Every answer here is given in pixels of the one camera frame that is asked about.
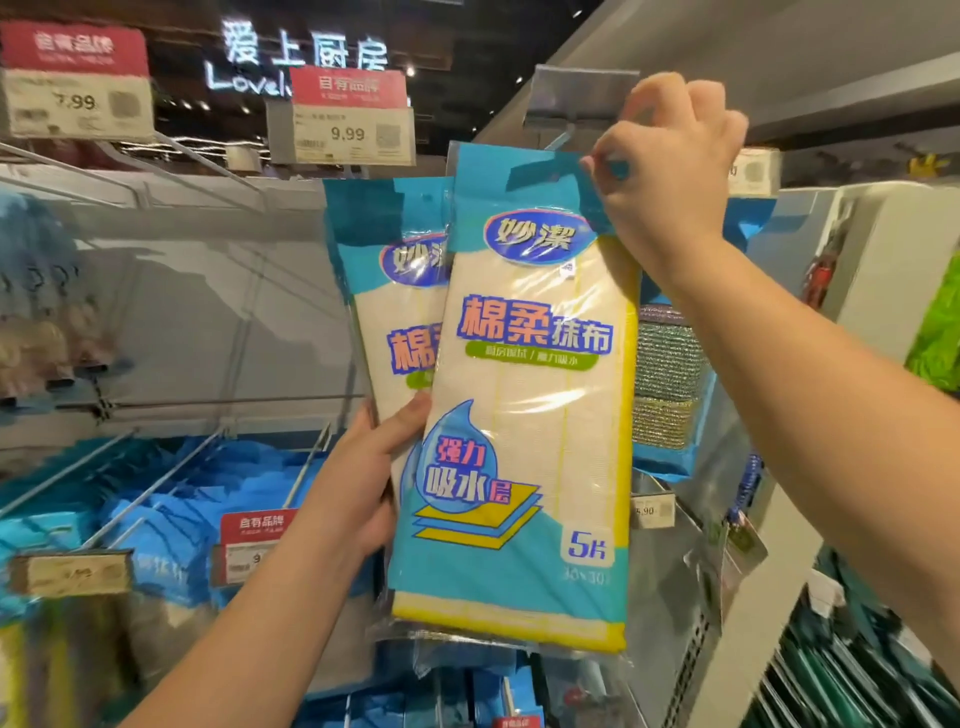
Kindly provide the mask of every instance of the dish cloth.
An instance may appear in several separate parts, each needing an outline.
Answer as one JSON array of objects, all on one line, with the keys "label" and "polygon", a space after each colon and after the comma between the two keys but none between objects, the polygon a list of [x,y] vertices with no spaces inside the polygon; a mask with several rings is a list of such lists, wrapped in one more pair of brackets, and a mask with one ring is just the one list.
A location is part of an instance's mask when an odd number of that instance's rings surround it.
[{"label": "dish cloth", "polygon": [[639,271],[573,155],[462,145],[454,215],[393,613],[617,651]]},{"label": "dish cloth", "polygon": [[[433,382],[448,278],[448,180],[326,180],[324,189],[331,259],[382,421]],[[394,453],[395,486],[410,451]]]}]

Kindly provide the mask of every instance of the price label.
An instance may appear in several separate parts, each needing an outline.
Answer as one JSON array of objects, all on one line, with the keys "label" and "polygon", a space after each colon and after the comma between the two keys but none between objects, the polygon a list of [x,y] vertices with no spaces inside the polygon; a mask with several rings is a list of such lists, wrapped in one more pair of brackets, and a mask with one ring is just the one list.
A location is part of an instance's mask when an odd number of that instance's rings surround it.
[{"label": "price label", "polygon": [[231,585],[245,583],[278,543],[279,539],[258,544],[224,546],[224,565],[227,572],[224,582]]},{"label": "price label", "polygon": [[413,110],[399,71],[291,69],[294,149],[311,164],[416,163]]},{"label": "price label", "polygon": [[246,582],[279,543],[296,515],[296,508],[224,514],[220,519],[222,583]]},{"label": "price label", "polygon": [[677,497],[673,493],[633,496],[631,503],[640,528],[673,528],[677,522]]},{"label": "price label", "polygon": [[540,716],[509,716],[494,718],[493,728],[540,728]]},{"label": "price label", "polygon": [[37,553],[10,562],[11,588],[28,596],[114,595],[132,588],[131,550]]},{"label": "price label", "polygon": [[0,24],[10,134],[147,141],[154,101],[143,34],[14,21]]}]

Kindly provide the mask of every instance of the illuminated sign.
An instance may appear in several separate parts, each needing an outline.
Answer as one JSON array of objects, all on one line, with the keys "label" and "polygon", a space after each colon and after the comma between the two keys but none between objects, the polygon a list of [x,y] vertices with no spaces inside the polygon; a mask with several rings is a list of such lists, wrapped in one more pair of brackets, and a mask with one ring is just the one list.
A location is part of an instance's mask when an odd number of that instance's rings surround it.
[{"label": "illuminated sign", "polygon": [[[250,20],[227,19],[222,32],[227,61],[234,66],[252,66],[258,72],[218,74],[210,61],[204,61],[206,87],[214,91],[238,91],[260,96],[290,98],[293,88],[287,69],[307,65],[300,43],[280,31],[280,55],[261,58],[260,38]],[[347,37],[340,33],[311,31],[312,65],[321,68],[362,68],[368,71],[387,69],[387,45],[367,37],[357,41],[356,58],[349,57]]]}]

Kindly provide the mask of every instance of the barcode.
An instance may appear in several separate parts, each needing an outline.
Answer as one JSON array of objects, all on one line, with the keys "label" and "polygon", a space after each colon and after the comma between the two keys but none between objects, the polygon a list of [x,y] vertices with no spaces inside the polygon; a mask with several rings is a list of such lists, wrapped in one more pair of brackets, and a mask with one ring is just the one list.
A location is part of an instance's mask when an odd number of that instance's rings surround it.
[{"label": "barcode", "polygon": [[382,149],[396,149],[400,146],[400,125],[377,124],[376,146]]},{"label": "barcode", "polygon": [[17,109],[15,115],[20,121],[46,121],[50,118],[47,109]]},{"label": "barcode", "polygon": [[131,119],[140,115],[140,99],[129,91],[111,91],[108,96],[110,113],[116,119]]}]

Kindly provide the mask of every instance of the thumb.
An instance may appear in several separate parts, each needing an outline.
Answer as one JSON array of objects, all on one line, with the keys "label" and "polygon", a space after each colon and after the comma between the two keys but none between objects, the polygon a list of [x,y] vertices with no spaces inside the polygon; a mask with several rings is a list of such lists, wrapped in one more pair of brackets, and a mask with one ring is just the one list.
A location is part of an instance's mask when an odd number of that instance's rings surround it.
[{"label": "thumb", "polygon": [[384,420],[380,427],[370,433],[374,449],[389,454],[405,442],[420,434],[430,414],[430,394],[421,389],[396,414]]}]

